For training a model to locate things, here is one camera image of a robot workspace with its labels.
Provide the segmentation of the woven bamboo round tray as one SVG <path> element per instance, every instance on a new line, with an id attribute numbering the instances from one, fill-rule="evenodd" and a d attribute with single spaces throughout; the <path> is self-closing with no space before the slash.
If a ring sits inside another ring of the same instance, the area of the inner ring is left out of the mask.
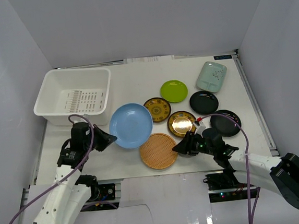
<path id="1" fill-rule="evenodd" d="M 178 156 L 178 153 L 172 150 L 174 146 L 176 142 L 171 136 L 164 133 L 151 134 L 139 148 L 141 160 L 151 169 L 169 168 Z"/>

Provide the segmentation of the blue round plate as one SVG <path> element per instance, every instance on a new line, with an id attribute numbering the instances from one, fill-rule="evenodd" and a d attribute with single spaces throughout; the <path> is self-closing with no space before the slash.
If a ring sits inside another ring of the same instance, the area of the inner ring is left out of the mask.
<path id="1" fill-rule="evenodd" d="M 153 130 L 151 113 L 143 105 L 128 103 L 119 107 L 109 123 L 110 134 L 125 149 L 139 148 L 150 137 Z"/>

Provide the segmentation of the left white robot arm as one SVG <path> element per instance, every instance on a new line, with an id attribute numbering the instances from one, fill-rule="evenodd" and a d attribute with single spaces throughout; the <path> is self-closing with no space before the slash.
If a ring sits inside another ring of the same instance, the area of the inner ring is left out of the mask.
<path id="1" fill-rule="evenodd" d="M 100 197 L 97 177 L 82 174 L 88 155 L 102 152 L 117 138 L 96 125 L 78 122 L 60 150 L 54 184 L 32 224 L 74 224 L 85 203 Z"/>

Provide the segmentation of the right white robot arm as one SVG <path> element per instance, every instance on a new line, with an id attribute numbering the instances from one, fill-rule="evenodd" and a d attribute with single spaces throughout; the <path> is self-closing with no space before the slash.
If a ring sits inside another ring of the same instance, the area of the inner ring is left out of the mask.
<path id="1" fill-rule="evenodd" d="M 211 155 L 226 172 L 224 181 L 227 186 L 236 188 L 246 183 L 262 187 L 299 209 L 299 157 L 295 154 L 287 153 L 283 157 L 246 154 L 226 144 L 213 128 L 202 134 L 187 132 L 172 150 L 190 156 L 199 153 Z"/>

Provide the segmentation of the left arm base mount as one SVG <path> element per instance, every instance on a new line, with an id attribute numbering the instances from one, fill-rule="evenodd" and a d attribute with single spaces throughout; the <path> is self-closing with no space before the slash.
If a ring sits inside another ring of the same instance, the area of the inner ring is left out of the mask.
<path id="1" fill-rule="evenodd" d="M 92 200 L 87 201 L 81 212 L 118 209 L 119 202 L 116 202 L 116 200 L 115 183 L 100 184 L 98 186 L 98 195 L 95 195 Z"/>

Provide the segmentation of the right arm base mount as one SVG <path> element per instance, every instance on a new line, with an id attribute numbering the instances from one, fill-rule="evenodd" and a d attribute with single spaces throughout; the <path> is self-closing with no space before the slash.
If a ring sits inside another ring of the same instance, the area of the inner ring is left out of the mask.
<path id="1" fill-rule="evenodd" d="M 246 200 L 247 185 L 239 183 L 233 175 L 215 171 L 205 175 L 203 182 L 207 185 L 210 203 Z"/>

